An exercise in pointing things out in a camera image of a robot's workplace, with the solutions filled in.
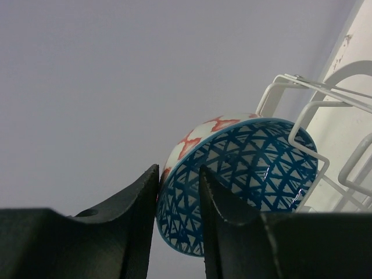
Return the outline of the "dark blue patterned bowl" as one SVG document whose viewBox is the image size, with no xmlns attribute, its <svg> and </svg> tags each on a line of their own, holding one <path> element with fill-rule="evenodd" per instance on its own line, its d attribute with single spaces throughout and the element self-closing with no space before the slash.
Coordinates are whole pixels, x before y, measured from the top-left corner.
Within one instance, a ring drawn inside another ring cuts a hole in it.
<svg viewBox="0 0 372 279">
<path fill-rule="evenodd" d="M 156 223 L 177 252 L 202 257 L 199 169 L 263 212 L 293 212 L 313 184 L 318 160 L 293 147 L 288 120 L 222 115 L 191 130 L 171 151 L 160 178 Z"/>
</svg>

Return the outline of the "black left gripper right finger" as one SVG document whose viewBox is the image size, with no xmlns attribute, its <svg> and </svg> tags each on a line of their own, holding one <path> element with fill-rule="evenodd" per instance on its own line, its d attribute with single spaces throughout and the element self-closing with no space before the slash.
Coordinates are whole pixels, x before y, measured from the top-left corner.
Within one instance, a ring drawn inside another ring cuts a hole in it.
<svg viewBox="0 0 372 279">
<path fill-rule="evenodd" d="M 202 166 L 207 278 L 370 278 L 371 214 L 261 212 Z"/>
</svg>

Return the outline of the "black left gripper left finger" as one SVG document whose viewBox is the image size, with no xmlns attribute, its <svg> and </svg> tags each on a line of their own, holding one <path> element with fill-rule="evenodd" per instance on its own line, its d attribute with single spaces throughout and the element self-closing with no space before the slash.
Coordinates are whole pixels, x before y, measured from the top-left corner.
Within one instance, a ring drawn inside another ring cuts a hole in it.
<svg viewBox="0 0 372 279">
<path fill-rule="evenodd" d="M 1 210 L 2 278 L 145 278 L 159 166 L 78 215 Z"/>
</svg>

